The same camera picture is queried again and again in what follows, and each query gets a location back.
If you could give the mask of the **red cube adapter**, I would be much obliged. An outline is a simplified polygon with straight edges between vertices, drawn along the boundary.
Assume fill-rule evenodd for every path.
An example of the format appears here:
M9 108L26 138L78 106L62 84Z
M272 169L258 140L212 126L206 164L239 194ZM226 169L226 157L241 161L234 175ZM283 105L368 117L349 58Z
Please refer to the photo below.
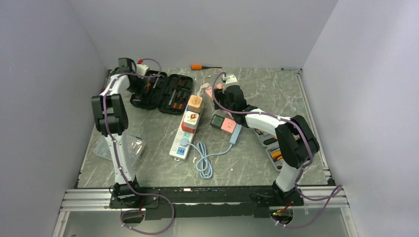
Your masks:
M186 123L186 122L182 122L181 124L181 129L184 132L188 132L188 133L192 133L194 134L197 128L197 124L196 123Z

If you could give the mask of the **white power strip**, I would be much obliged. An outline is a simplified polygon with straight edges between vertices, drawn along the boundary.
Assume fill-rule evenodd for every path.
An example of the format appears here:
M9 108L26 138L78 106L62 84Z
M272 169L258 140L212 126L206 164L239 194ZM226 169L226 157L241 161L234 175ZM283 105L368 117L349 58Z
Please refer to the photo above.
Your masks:
M182 116L181 122L178 126L178 129L177 129L177 132L176 132L176 135L175 135L175 138L174 138L174 141L173 141L171 149L169 151L169 155L175 161L181 161L181 160L186 160L187 159L188 153L189 153L190 148L191 148L190 143L192 143L193 138L194 138L194 136L196 134L196 131L197 131L197 128L198 128L198 127L196 128L196 131L195 131L194 134L184 132L181 129L181 124L182 124L184 115L185 115L186 111L188 111L187 110L187 104L188 104L188 102L186 103L184 114ZM203 108L202 108L201 113L199 113L199 115L200 115L199 121L202 117L202 113L203 113Z

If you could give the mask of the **pink cube socket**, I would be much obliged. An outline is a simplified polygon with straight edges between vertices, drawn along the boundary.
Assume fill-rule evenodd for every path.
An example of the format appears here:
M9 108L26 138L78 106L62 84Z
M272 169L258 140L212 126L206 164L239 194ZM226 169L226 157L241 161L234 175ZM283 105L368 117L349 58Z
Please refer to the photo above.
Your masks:
M234 120L230 118L225 118L220 129L226 133L232 134L236 125L237 124Z

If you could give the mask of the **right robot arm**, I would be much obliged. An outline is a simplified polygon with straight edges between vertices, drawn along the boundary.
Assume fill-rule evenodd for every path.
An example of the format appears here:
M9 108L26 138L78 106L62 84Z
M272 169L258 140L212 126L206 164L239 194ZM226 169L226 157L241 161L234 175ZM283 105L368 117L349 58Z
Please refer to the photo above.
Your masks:
M252 106L247 103L238 85L214 89L213 102L216 110L229 112L237 124L276 137L283 166L273 183L272 198L278 205L286 204L296 190L302 170L320 150L318 140L305 118L300 115L282 117Z

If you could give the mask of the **dark green cube adapter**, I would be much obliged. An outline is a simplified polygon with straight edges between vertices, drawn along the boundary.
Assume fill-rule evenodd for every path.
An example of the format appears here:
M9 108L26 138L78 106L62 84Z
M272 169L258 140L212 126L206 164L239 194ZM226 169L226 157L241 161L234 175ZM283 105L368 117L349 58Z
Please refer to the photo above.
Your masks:
M210 125L213 128L221 129L223 123L224 123L225 117L219 116L219 115L213 115L210 120Z

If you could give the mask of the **light blue power strip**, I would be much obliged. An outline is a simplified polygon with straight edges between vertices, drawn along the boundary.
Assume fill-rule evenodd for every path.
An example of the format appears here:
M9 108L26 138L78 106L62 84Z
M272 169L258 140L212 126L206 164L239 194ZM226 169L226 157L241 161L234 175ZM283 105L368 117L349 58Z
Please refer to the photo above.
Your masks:
M236 144L236 142L238 140L238 137L239 137L239 134L241 132L241 129L242 129L242 126L239 125L239 124L235 126L235 128L234 128L234 130L233 130L233 132L231 134L231 138L230 138L229 144L231 144L231 145L235 145Z

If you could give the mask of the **white cube adapter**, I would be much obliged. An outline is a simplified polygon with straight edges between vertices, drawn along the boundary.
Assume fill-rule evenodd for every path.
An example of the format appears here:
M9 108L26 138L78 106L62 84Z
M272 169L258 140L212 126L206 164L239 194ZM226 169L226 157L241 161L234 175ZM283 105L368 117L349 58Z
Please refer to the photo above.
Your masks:
M182 122L185 127L190 129L196 129L198 126L199 118L199 113L193 111L186 111Z

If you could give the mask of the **clear plastic screw box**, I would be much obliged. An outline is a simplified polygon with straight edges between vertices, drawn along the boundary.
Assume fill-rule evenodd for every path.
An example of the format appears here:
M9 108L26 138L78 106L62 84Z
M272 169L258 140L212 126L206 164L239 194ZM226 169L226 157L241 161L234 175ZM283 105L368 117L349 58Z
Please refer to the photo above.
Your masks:
M138 136L127 135L126 144L129 161L131 165L134 166L145 149L145 143ZM101 158L112 161L109 146L103 136L101 136L93 146L93 153Z

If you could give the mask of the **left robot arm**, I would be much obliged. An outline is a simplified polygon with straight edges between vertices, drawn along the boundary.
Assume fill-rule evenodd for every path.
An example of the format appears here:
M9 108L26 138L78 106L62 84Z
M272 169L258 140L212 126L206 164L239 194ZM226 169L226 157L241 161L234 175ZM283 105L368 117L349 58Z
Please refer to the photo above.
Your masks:
M105 138L111 153L115 173L112 197L122 199L129 207L141 203L142 193L128 153L128 116L122 92L142 82L148 71L146 65L138 67L130 58L119 58L117 69L108 77L108 84L99 95L91 98L95 127Z

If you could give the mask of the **pink power strip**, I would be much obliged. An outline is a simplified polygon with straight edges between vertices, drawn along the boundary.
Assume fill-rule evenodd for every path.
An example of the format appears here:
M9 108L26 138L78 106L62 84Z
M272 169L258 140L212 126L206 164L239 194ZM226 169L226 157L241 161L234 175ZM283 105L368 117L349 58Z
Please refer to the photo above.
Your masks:
M216 89L223 89L223 85L221 83L215 86ZM201 85L199 94L205 93L210 99L213 99L213 88L209 83L205 83Z

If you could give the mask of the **grey tool case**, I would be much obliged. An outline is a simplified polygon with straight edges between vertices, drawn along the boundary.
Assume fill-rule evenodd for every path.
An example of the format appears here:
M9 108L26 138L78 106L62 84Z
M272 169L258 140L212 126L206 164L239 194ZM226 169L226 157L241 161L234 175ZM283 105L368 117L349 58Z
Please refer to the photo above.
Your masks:
M259 139L261 145L265 148L267 156L271 161L272 165L274 166L275 170L277 172L280 172L283 167L284 160L282 152L279 148L277 138L259 129L254 129L254 132L257 138Z

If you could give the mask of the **black tool case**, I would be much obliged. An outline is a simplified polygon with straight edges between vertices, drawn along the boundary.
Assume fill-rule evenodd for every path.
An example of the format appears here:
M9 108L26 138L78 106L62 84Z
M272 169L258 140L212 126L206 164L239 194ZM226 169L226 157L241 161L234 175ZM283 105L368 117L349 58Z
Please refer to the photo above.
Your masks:
M161 72L157 77L155 74L157 71L148 72L154 79L144 98L132 94L130 103L140 109L158 109L161 113L170 115L183 114L193 92L193 79L179 74L168 75L165 72Z

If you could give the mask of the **wooden beige cube adapter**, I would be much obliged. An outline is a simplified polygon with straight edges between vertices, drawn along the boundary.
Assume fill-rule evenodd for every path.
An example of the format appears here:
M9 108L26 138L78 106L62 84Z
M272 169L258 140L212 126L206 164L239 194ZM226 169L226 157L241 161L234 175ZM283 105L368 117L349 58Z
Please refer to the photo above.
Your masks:
M199 114L201 113L202 108L203 108L203 98L198 95L191 95L188 100L187 110Z

